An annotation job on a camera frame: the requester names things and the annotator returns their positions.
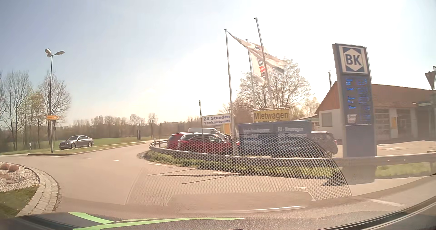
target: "red car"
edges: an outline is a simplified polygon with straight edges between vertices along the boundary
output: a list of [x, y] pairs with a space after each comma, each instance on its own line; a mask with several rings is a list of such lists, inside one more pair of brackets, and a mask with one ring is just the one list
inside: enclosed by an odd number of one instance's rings
[[182, 136], [184, 134], [194, 134], [194, 133], [198, 133], [198, 132], [179, 132], [179, 133], [175, 133], [172, 134], [169, 138], [168, 141], [166, 143], [166, 148], [167, 149], [177, 149], [177, 141], [182, 138]]
[[232, 154], [232, 144], [214, 134], [185, 134], [177, 150], [212, 154]]

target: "red roof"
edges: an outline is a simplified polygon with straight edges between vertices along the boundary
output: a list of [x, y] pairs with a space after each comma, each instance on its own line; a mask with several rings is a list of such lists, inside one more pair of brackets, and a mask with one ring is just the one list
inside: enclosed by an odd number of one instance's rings
[[[372, 100], [375, 108], [416, 108], [412, 103], [429, 101], [431, 94], [431, 90], [372, 84]], [[315, 113], [339, 107], [339, 93], [335, 82]]]

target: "gray bmw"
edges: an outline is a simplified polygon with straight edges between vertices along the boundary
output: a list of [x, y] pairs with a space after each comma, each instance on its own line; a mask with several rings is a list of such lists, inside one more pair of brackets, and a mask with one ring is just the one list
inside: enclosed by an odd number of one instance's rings
[[85, 135], [74, 135], [67, 140], [59, 144], [59, 149], [75, 149], [82, 147], [92, 147], [94, 145], [94, 139], [87, 137]]

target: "asphalt road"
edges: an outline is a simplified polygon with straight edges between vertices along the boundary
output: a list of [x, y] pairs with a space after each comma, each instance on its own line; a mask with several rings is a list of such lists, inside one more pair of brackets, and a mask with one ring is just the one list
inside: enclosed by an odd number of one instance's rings
[[[337, 146], [338, 151], [333, 157], [342, 158], [342, 145]], [[413, 141], [413, 142], [400, 142], [390, 144], [378, 144], [377, 155], [402, 155], [402, 154], [416, 154], [426, 153], [428, 150], [436, 149], [434, 141]]]
[[[350, 195], [347, 186], [332, 186], [335, 184], [327, 180], [199, 170], [137, 158], [148, 145], [82, 155], [8, 156], [0, 160], [38, 168], [54, 177], [62, 195], [57, 212], [87, 212], [124, 219], [196, 216], [319, 219], [355, 211], [391, 212], [434, 196], [430, 189], [436, 186], [436, 181], [426, 181], [382, 199], [365, 195], [335, 201]], [[406, 181], [410, 182], [409, 179], [385, 182], [399, 186]], [[289, 210], [276, 211], [283, 207]], [[345, 217], [345, 220], [356, 219]]]

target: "windshield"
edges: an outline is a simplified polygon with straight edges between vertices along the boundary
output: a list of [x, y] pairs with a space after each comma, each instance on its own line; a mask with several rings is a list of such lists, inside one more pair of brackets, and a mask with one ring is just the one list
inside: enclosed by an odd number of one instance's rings
[[73, 140], [77, 140], [78, 136], [72, 136], [70, 138], [67, 139], [67, 141], [73, 141]]
[[436, 0], [0, 0], [0, 228], [436, 207], [435, 26]]

